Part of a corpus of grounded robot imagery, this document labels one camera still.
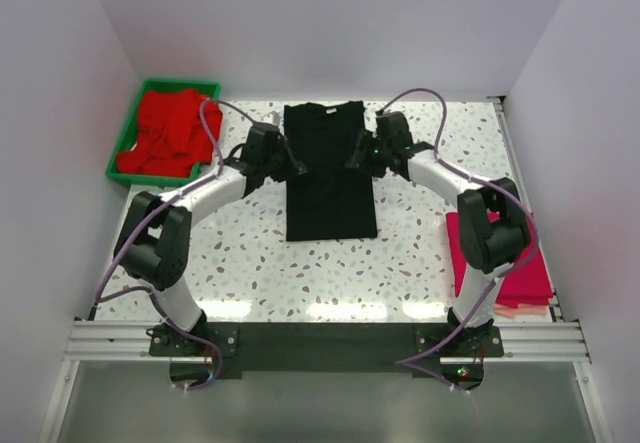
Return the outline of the black t shirt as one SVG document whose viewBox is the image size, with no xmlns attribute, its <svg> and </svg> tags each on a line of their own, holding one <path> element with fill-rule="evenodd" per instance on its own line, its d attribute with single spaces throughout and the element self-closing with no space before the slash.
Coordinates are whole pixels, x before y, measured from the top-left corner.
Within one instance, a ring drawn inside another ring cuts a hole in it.
<svg viewBox="0 0 640 443">
<path fill-rule="evenodd" d="M 364 103 L 284 107 L 284 132 L 306 172 L 286 182 L 286 240 L 375 238 L 373 185 L 346 167 L 365 129 Z"/>
</svg>

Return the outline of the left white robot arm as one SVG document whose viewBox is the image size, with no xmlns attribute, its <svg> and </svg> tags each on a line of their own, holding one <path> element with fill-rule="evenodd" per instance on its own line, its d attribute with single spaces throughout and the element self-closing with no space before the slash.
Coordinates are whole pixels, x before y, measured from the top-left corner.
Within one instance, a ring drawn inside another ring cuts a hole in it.
<svg viewBox="0 0 640 443">
<path fill-rule="evenodd" d="M 137 194 L 121 227 L 113 263 L 140 282 L 167 326 L 204 339 L 207 316 L 184 277 L 192 228 L 247 197 L 266 179 L 282 182 L 305 171 L 277 126 L 256 123 L 239 155 L 224 159 L 220 169 L 169 192 Z"/>
</svg>

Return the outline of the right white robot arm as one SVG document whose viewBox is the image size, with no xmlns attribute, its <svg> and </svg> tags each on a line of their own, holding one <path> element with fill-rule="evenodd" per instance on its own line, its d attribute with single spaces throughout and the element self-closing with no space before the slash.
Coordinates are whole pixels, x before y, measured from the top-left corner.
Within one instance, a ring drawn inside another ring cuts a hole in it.
<svg viewBox="0 0 640 443">
<path fill-rule="evenodd" d="M 486 331 L 506 275 L 533 239 L 515 183 L 486 181 L 442 160 L 433 145 L 413 139 L 400 112 L 376 114 L 376 130 L 360 132 L 346 167 L 372 177 L 392 172 L 455 208 L 465 270 L 448 323 L 455 338 Z"/>
</svg>

